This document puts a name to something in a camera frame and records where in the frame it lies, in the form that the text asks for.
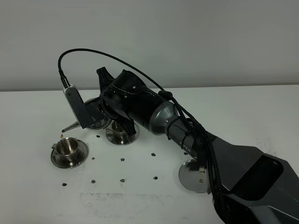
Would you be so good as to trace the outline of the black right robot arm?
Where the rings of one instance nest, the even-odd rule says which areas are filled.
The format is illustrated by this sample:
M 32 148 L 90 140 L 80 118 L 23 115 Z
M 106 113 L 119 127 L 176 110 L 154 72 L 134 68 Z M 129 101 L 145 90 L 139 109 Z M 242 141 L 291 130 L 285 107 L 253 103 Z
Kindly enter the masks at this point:
M 299 178 L 290 164 L 256 147 L 230 144 L 209 133 L 173 97 L 150 90 L 133 72 L 97 70 L 100 111 L 129 134 L 138 123 L 165 134 L 205 171 L 214 208 L 226 224 L 296 224 Z

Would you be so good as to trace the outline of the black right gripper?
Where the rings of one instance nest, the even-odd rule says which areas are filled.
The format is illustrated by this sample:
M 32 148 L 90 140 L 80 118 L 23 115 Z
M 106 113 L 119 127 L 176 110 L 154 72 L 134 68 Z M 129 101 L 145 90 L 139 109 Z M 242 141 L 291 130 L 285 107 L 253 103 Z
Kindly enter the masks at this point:
M 154 111 L 154 92 L 133 72 L 123 70 L 114 78 L 105 67 L 96 70 L 100 93 L 107 109 L 128 135 L 135 135 L 134 121 L 148 126 Z

